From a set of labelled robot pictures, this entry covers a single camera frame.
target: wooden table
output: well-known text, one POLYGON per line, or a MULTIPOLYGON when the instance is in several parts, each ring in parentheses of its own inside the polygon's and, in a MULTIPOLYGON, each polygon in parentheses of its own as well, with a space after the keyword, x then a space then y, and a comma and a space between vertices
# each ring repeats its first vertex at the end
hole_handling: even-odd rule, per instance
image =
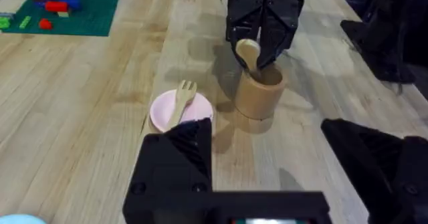
POLYGON ((216 107, 216 190, 323 191, 335 223, 364 223, 321 121, 428 137, 428 103, 373 77, 339 27, 357 19, 344 0, 306 0, 278 58, 289 84, 274 118, 244 118, 231 101, 240 69, 224 40, 226 1, 119 0, 109 37, 1 34, 0 215, 124 223, 150 102, 187 79, 216 107))

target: lego baseplate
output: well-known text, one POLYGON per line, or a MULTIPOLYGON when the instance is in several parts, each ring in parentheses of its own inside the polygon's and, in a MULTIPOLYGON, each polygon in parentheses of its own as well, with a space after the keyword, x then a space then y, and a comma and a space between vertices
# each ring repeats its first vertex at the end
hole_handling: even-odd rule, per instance
POLYGON ((4 33, 38 33, 56 35, 108 36, 118 0, 80 0, 82 9, 72 11, 70 17, 59 17, 57 13, 47 12, 33 0, 27 0, 15 14, 14 20, 4 33), (26 28, 19 25, 26 16, 31 20, 26 28), (52 29, 40 29, 39 21, 48 19, 52 29))

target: pink bowl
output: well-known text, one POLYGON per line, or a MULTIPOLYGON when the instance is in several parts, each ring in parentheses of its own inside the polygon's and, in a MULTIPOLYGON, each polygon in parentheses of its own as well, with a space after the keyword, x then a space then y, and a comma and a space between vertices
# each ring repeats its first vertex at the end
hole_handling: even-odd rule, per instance
MULTIPOLYGON (((176 90, 166 91, 158 96, 150 107, 150 119, 154 126, 161 132, 167 131, 169 118, 173 114, 175 92, 176 90)), ((204 118, 210 118, 213 121, 213 107, 202 94, 196 93, 192 103, 183 112, 180 123, 190 120, 202 120, 204 118)))

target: red lego brick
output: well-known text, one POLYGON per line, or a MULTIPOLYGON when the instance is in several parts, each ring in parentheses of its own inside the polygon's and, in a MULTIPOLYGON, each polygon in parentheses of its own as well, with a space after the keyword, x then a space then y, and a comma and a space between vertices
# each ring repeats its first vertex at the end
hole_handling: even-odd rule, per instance
POLYGON ((45 10, 54 12, 66 12, 68 11, 68 4, 66 2, 60 1, 47 1, 45 4, 45 10))
POLYGON ((40 29, 52 29, 52 23, 47 19, 41 19, 39 22, 40 29))

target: wooden spoon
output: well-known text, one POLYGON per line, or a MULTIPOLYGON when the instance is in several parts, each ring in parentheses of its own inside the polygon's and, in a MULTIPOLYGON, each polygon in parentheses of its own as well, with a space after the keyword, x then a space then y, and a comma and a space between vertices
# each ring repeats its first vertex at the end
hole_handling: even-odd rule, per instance
POLYGON ((196 94, 197 85, 194 82, 183 80, 177 92, 175 93, 175 108, 174 112, 171 115, 171 118, 168 121, 167 130, 170 130, 172 127, 180 123, 181 116, 188 104, 193 101, 193 98, 196 94))
POLYGON ((252 39, 240 39, 236 43, 236 53, 244 60, 248 66, 249 74, 255 80, 261 79, 260 71, 257 67, 257 58, 260 55, 260 45, 252 39))

